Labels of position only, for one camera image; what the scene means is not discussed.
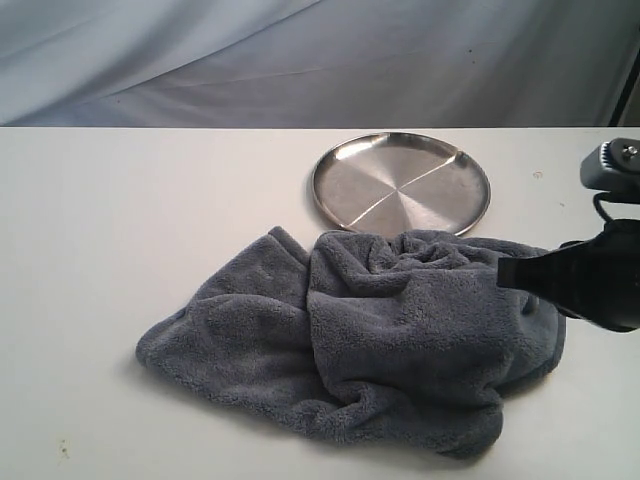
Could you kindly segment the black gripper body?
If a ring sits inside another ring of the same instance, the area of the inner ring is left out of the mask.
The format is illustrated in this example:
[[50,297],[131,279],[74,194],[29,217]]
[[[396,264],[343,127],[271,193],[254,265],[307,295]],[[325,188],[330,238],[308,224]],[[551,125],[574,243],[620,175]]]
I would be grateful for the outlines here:
[[550,254],[550,299],[567,316],[614,332],[639,328],[639,222],[619,219],[596,237]]

